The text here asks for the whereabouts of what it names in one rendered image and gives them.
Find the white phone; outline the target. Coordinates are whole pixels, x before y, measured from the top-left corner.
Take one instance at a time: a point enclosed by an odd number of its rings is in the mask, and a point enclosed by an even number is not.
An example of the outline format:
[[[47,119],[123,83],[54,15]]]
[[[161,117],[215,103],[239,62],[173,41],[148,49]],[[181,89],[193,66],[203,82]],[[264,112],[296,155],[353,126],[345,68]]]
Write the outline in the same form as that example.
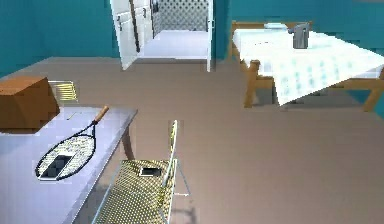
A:
[[[160,168],[142,167],[139,172],[140,177],[159,177],[162,173]]]

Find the white room door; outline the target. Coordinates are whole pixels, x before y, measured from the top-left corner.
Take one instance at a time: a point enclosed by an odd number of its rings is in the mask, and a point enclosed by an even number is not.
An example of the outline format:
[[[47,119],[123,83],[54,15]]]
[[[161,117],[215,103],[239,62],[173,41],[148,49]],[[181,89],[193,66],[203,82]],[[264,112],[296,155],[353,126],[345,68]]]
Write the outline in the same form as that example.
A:
[[[127,70],[137,59],[140,51],[137,20],[142,0],[110,0],[110,5],[121,67],[123,70]],[[118,28],[117,16],[121,17],[122,31]]]

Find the pale pillow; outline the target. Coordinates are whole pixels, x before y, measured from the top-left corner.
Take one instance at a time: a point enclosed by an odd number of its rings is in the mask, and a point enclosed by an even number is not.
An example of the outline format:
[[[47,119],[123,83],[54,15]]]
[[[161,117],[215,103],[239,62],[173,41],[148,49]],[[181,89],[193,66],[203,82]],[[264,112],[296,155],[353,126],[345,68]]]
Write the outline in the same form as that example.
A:
[[[273,30],[287,30],[288,26],[284,23],[265,23],[264,29],[273,29]]]

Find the wooden bed with white cover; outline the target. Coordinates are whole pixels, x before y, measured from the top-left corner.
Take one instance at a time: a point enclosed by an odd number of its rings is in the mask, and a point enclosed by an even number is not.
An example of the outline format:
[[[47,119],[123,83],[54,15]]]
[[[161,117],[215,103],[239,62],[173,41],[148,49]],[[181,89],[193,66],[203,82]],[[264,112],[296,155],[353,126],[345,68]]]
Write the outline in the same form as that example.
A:
[[[289,29],[298,23],[284,24]],[[228,55],[237,58],[247,75],[246,108],[253,106],[258,89],[270,89],[280,106],[324,89],[367,90],[366,112],[384,95],[384,56],[314,32],[311,24],[308,48],[294,49],[288,29],[264,29],[264,24],[231,24]]]

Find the black tennis racket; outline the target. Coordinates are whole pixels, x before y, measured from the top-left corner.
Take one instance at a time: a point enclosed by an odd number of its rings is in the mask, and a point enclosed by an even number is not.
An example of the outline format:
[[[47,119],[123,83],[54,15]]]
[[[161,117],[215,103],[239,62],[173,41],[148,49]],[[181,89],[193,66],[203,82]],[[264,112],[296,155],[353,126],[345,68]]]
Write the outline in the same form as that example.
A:
[[[35,175],[37,179],[40,181],[60,181],[79,172],[96,151],[96,126],[108,110],[109,107],[104,106],[88,126],[51,147],[36,165]],[[58,155],[68,155],[72,159],[56,178],[41,178],[43,172]]]

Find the grey watering can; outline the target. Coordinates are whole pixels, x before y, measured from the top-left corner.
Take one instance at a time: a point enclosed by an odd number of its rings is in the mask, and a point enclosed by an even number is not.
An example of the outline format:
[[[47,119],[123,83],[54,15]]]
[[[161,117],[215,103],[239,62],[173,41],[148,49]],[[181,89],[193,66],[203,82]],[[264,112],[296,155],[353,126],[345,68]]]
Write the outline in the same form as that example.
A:
[[[298,23],[293,28],[288,29],[288,33],[293,35],[294,49],[307,49],[309,39],[310,23]]]

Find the brown cardboard box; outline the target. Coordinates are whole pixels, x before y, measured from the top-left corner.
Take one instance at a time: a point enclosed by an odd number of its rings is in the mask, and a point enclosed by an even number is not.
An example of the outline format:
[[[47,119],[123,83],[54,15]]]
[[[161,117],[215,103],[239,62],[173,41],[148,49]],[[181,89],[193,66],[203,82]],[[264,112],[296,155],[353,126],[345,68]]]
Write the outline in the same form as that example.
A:
[[[0,81],[0,132],[36,133],[59,113],[46,77],[18,76]]]

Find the grey table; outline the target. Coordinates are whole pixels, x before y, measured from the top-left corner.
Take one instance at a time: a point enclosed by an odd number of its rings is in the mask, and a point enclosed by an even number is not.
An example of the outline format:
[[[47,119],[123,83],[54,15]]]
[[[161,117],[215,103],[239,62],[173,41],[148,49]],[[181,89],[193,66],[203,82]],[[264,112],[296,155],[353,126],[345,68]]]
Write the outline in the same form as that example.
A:
[[[96,152],[77,174],[40,181],[35,167],[51,147],[98,113],[92,107],[64,107],[35,134],[0,133],[0,224],[72,224],[137,111],[109,109],[96,126]]]

